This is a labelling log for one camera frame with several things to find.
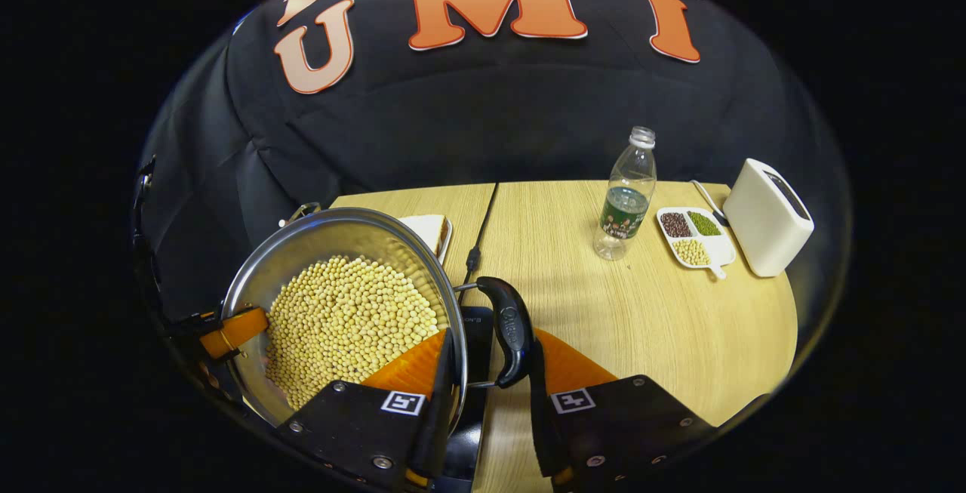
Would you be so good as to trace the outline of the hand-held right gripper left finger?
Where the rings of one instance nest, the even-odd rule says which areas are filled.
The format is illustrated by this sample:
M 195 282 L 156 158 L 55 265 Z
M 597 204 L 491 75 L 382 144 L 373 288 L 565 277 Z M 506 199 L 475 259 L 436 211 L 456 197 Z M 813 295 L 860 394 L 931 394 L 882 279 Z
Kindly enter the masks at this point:
M 334 381 L 275 429 L 323 473 L 358 490 L 427 490 L 441 472 L 454 407 L 454 344 L 440 331 L 414 348 L 428 385 L 380 389 Z

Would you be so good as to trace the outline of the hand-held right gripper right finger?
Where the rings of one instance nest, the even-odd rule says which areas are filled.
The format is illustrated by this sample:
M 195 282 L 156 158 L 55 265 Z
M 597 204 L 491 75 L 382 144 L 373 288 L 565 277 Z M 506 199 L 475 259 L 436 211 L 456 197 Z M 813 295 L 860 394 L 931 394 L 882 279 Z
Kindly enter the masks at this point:
M 531 423 L 553 488 L 641 488 L 718 432 L 645 374 L 620 378 L 535 331 Z

